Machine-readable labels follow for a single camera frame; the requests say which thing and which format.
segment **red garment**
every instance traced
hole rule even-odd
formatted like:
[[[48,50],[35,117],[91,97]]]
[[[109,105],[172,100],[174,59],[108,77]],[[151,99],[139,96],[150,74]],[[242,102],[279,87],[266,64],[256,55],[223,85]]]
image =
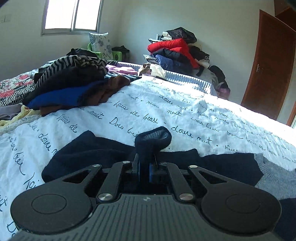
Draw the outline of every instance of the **red garment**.
[[[150,53],[153,53],[161,48],[167,48],[169,50],[185,55],[190,60],[190,63],[194,69],[199,68],[199,64],[195,61],[195,59],[190,54],[189,47],[184,39],[175,39],[171,41],[153,43],[148,45],[147,50]]]

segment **white wall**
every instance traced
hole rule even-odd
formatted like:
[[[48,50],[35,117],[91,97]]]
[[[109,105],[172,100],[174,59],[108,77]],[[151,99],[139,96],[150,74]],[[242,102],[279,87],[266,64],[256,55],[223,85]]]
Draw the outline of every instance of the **white wall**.
[[[121,20],[119,44],[131,50],[134,63],[144,63],[149,38],[184,27],[193,32],[220,67],[240,104],[253,65],[259,9],[274,16],[273,0],[129,0]]]
[[[295,101],[296,101],[296,56],[294,60],[293,72],[291,75],[291,80],[290,80],[289,88],[286,94],[286,98],[281,108],[281,112],[277,118],[278,122],[287,124],[287,121],[294,107]]]
[[[105,0],[100,32],[109,32],[117,46],[122,0]],[[71,48],[86,48],[88,35],[40,36],[45,0],[9,0],[0,16],[12,14],[11,21],[0,24],[0,80],[36,69],[49,60],[67,54]]]

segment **checkered cloth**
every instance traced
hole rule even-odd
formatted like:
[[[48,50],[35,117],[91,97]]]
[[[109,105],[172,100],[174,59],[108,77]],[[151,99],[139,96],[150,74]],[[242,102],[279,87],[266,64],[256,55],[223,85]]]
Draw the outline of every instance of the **checkered cloth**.
[[[146,59],[146,61],[148,63],[151,63],[151,64],[159,64],[158,61],[157,61],[157,58],[154,58],[153,56],[150,56],[148,54],[143,54],[144,58]]]

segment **brown garment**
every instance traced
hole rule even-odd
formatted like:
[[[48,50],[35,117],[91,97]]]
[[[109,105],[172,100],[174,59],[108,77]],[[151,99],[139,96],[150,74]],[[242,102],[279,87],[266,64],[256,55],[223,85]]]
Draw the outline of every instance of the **brown garment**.
[[[130,85],[131,82],[128,78],[122,75],[117,77],[111,77],[107,83],[103,85],[95,85],[93,88],[85,92],[81,98],[81,106],[98,105],[99,103],[105,103],[115,93],[117,93],[122,87]],[[40,113],[42,116],[46,116],[52,112],[58,110],[69,110],[78,106],[46,106],[40,107]]]

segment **yellow cloth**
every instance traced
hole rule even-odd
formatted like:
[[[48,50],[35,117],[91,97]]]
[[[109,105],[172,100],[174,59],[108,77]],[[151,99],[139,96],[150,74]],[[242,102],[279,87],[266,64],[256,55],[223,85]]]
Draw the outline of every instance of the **yellow cloth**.
[[[25,116],[40,115],[40,110],[28,109],[24,105],[22,105],[22,107],[20,109],[21,109],[20,113],[18,113],[18,115],[13,117],[11,120],[0,120],[0,129],[3,126],[8,126],[8,125],[20,120],[21,118],[24,118]]]

